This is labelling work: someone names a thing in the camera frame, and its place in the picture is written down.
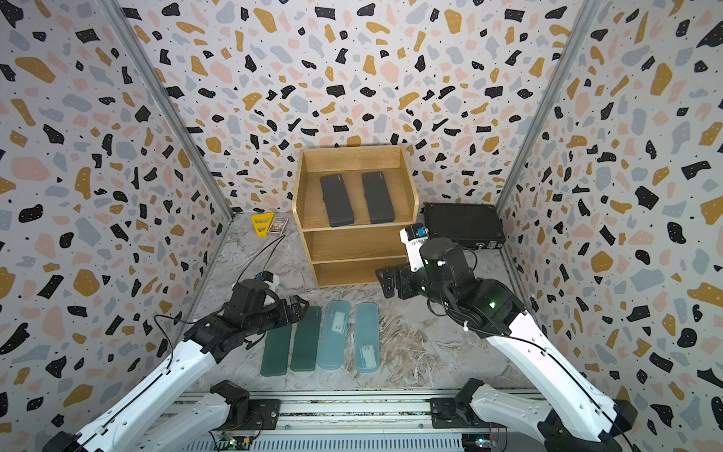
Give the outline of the light teal pencil case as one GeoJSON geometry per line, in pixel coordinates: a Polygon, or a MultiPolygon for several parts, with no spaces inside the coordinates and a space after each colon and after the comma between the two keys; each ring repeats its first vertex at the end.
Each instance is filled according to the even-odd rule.
{"type": "Polygon", "coordinates": [[[356,309],[354,365],[358,372],[374,373],[380,367],[380,316],[378,306],[361,303],[356,309]]]}
{"type": "Polygon", "coordinates": [[[347,301],[332,301],[327,306],[317,352],[317,366],[321,369],[336,370],[344,363],[350,312],[347,301]]]}

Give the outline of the dark grey pencil case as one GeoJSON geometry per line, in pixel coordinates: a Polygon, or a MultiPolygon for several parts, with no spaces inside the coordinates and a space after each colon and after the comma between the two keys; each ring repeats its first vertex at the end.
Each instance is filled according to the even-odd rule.
{"type": "Polygon", "coordinates": [[[383,172],[363,173],[361,178],[371,223],[394,222],[395,209],[383,172]]]}
{"type": "Polygon", "coordinates": [[[320,177],[323,201],[325,203],[329,226],[341,227],[355,222],[353,209],[341,173],[320,177]]]}

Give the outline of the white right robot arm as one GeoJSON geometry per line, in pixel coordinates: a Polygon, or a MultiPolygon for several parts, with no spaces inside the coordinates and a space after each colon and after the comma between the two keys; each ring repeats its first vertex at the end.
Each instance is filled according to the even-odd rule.
{"type": "Polygon", "coordinates": [[[532,382],[540,400],[470,379],[445,422],[512,428],[548,451],[621,451],[638,417],[631,402],[596,388],[550,342],[525,304],[504,284],[474,276],[463,249],[414,224],[399,232],[408,261],[376,272],[384,296],[422,297],[441,316],[486,340],[532,382]]]}

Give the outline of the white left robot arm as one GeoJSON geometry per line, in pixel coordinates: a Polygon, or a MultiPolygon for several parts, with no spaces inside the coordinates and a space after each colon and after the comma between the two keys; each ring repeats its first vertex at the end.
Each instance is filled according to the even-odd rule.
{"type": "Polygon", "coordinates": [[[277,282],[247,279],[216,312],[193,321],[181,342],[141,383],[95,420],[71,433],[60,431],[46,451],[171,451],[207,431],[251,427],[250,394],[224,380],[182,414],[158,425],[167,408],[232,351],[253,337],[303,320],[310,304],[280,298],[277,282]]]}

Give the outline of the dark green pencil case inner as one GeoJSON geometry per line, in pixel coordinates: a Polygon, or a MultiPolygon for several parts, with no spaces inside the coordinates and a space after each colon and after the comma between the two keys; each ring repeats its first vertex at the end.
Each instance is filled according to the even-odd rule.
{"type": "Polygon", "coordinates": [[[297,324],[290,368],[294,372],[312,372],[316,369],[317,348],[321,328],[322,310],[312,306],[297,324]]]}

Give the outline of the dark green pencil case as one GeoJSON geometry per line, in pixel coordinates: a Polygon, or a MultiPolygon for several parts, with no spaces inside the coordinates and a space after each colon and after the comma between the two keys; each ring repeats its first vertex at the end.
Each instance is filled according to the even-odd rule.
{"type": "Polygon", "coordinates": [[[267,333],[260,371],[263,377],[280,377],[286,374],[292,331],[293,326],[289,324],[267,333]]]}
{"type": "Polygon", "coordinates": [[[321,328],[322,310],[312,306],[297,324],[290,368],[294,372],[312,372],[316,369],[317,348],[321,328]]]}

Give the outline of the dark green pencil case outer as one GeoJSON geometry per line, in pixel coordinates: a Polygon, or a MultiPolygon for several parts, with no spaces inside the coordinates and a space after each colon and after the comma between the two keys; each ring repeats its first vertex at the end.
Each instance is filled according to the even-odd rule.
{"type": "Polygon", "coordinates": [[[267,333],[260,371],[263,377],[280,377],[286,374],[292,331],[293,326],[289,324],[267,333]]]}

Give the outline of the wooden three-tier shelf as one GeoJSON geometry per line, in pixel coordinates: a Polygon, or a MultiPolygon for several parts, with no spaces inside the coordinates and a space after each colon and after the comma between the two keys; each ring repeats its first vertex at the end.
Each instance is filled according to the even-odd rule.
{"type": "Polygon", "coordinates": [[[407,252],[399,232],[417,222],[417,194],[408,153],[401,146],[303,150],[297,164],[293,214],[301,243],[319,287],[376,284],[375,271],[403,264],[407,252]],[[395,221],[374,224],[363,193],[363,173],[381,171],[395,221]],[[329,223],[320,180],[339,173],[348,191],[355,222],[329,223]]]}

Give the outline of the yellow plastic triangular holder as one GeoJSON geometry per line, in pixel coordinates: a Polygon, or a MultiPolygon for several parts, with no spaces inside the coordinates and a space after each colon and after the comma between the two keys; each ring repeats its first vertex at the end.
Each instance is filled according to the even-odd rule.
{"type": "Polygon", "coordinates": [[[273,212],[255,214],[250,217],[252,220],[252,226],[254,232],[259,238],[265,238],[268,235],[268,229],[274,220],[275,214],[273,212]]]}

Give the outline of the black briefcase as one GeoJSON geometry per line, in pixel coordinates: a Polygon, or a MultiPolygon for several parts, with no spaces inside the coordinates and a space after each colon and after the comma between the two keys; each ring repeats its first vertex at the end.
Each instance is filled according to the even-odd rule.
{"type": "Polygon", "coordinates": [[[499,250],[506,235],[494,205],[426,203],[424,224],[431,237],[444,237],[467,249],[499,250]]]}

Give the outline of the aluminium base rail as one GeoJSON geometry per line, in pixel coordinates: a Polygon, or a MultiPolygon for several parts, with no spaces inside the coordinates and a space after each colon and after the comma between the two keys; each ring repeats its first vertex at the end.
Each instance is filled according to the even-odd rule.
{"type": "Polygon", "coordinates": [[[184,451],[542,451],[500,422],[453,418],[455,389],[255,391],[239,431],[202,432],[184,451]]]}

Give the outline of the right corner aluminium post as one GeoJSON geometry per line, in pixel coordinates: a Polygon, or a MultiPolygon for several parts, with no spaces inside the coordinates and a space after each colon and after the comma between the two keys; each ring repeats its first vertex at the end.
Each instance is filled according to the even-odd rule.
{"type": "Polygon", "coordinates": [[[562,86],[567,79],[567,75],[572,67],[572,62],[579,51],[587,31],[602,1],[600,0],[589,0],[582,3],[582,7],[579,11],[578,17],[575,19],[570,31],[570,37],[568,42],[563,49],[561,58],[555,71],[553,72],[550,83],[544,92],[544,96],[541,98],[538,111],[535,114],[531,126],[523,140],[521,150],[516,157],[514,164],[511,167],[510,174],[501,195],[496,203],[496,212],[502,215],[505,210],[505,204],[512,198],[515,191],[515,186],[519,176],[523,172],[523,167],[529,156],[531,156],[534,150],[535,143],[538,141],[538,135],[540,135],[542,127],[544,126],[546,119],[552,110],[555,100],[559,96],[562,90],[562,86]]]}

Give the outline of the corner aluminium post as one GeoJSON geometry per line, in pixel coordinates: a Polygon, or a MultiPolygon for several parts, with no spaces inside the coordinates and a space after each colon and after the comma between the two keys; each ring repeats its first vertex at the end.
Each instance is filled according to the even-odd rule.
{"type": "Polygon", "coordinates": [[[111,28],[120,39],[126,54],[128,54],[130,60],[132,60],[133,64],[137,67],[140,77],[143,79],[148,92],[152,98],[154,98],[156,105],[167,120],[169,128],[171,128],[175,136],[180,139],[190,161],[195,166],[199,177],[208,189],[210,197],[218,211],[220,211],[226,220],[232,220],[232,209],[227,205],[225,197],[212,176],[195,141],[192,139],[190,133],[188,133],[188,129],[183,124],[173,103],[171,103],[171,98],[168,96],[163,83],[157,77],[154,66],[140,45],[135,31],[131,28],[130,24],[128,24],[121,5],[118,1],[107,0],[99,0],[98,4],[107,22],[109,22],[111,28]]]}
{"type": "Polygon", "coordinates": [[[505,210],[505,204],[512,198],[515,191],[515,186],[519,176],[523,172],[523,167],[529,156],[531,156],[534,150],[535,143],[538,141],[538,135],[540,135],[542,127],[544,126],[546,119],[552,110],[555,100],[559,96],[562,90],[562,86],[567,79],[567,75],[572,67],[572,62],[579,51],[587,31],[602,1],[600,0],[589,0],[582,3],[582,7],[579,11],[578,17],[575,19],[570,31],[570,37],[568,42],[563,49],[561,58],[555,71],[553,72],[550,83],[544,92],[544,96],[541,98],[538,111],[535,114],[531,126],[523,140],[521,150],[516,157],[514,164],[511,167],[510,174],[501,195],[496,203],[496,212],[502,215],[505,210]]]}

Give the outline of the left corner aluminium post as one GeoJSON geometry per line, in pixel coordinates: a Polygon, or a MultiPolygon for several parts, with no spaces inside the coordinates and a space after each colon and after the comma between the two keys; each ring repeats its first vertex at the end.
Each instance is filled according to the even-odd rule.
{"type": "Polygon", "coordinates": [[[218,211],[220,211],[226,220],[232,220],[232,209],[227,205],[225,197],[212,176],[195,141],[192,139],[190,133],[188,133],[188,129],[183,124],[173,103],[171,103],[171,98],[168,96],[163,83],[157,77],[154,66],[140,45],[135,31],[131,28],[130,24],[128,24],[121,5],[118,1],[107,0],[99,0],[98,4],[107,22],[109,22],[111,28],[120,39],[126,54],[128,54],[130,60],[132,60],[133,64],[137,67],[140,77],[143,79],[148,92],[152,98],[154,98],[156,105],[167,120],[169,128],[171,128],[175,136],[180,139],[190,161],[195,166],[199,177],[208,189],[210,197],[218,211]]]}

